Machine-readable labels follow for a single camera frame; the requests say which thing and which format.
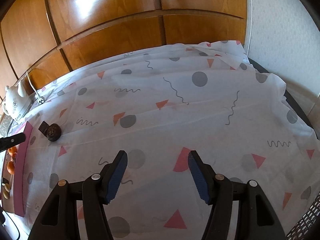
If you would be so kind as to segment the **pink-edged cardboard tray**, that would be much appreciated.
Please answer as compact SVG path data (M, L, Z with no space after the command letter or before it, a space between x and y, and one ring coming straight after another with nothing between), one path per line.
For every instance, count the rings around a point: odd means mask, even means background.
M1 206L8 213L14 213L20 217L25 216L25 205L23 204L23 174L24 174L24 165L25 158L27 154L27 148L29 145L29 139L31 132L33 130L33 126L30 122L25 122L22 124L15 134L24 133L26 136L25 142L17 145L17 155L14 157L10 156L8 151L5 151L3 157L3 166L2 166L2 174L1 174ZM7 171L7 163L9 161L15 162L15 173L10 174ZM2 178L6 178L9 181L9 185L11 190L9 192L10 198L5 199L3 196L3 192L6 191L4 188L4 184L2 184Z

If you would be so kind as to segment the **white ceramic electric kettle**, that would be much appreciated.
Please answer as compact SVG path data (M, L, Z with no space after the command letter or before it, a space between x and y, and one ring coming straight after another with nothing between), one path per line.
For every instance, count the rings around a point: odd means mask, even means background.
M31 99L21 82L16 86L6 86L5 91L5 99L2 103L3 111L7 116L18 122L26 114Z

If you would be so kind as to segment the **orange tangerine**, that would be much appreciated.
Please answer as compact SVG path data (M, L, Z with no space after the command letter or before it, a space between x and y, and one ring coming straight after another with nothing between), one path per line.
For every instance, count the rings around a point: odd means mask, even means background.
M10 174L14 174L15 173L15 162L14 161L9 161L7 163L7 171L10 173Z
M14 154L17 153L17 147L16 146L13 146L11 148L8 149L8 153L10 156L13 156Z

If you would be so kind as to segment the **perforated chair back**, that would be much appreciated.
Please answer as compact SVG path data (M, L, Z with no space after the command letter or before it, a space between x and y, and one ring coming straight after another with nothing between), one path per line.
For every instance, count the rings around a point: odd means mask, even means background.
M297 224L287 234L286 239L315 239L320 240L319 221L320 221L320 202L319 194L313 201L310 208L297 222Z

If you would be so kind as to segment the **dark eggplant slice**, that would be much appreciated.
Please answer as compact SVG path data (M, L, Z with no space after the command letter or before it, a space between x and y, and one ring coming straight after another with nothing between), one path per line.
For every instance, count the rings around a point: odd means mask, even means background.
M47 136L48 128L49 128L49 125L48 125L45 121L43 121L43 122L40 124L38 130L46 137L46 136Z

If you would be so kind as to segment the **white patterned tablecloth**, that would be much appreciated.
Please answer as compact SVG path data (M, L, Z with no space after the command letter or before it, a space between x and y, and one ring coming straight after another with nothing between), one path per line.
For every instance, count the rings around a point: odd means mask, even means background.
M200 239L210 207L187 155L196 150L233 181L256 180L285 232L319 193L319 136L285 100L286 83L261 74L236 41L175 44L121 54L39 90L23 174L25 216L7 219L27 239L56 183L84 180L120 150L128 165L105 208L123 239ZM39 130L58 124L51 142Z

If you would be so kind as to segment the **small tan round fruit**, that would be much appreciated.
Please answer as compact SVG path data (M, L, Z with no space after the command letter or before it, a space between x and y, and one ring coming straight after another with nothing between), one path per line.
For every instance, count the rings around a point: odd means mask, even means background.
M10 198L10 194L7 191L3 192L3 196L4 196L5 199L9 199Z

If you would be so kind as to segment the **round dark brown fruit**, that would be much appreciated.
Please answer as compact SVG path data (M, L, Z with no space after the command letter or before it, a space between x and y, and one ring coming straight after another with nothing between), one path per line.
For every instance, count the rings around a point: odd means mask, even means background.
M61 134L62 130L58 124L51 124L46 129L46 137L51 142L57 141L61 137Z

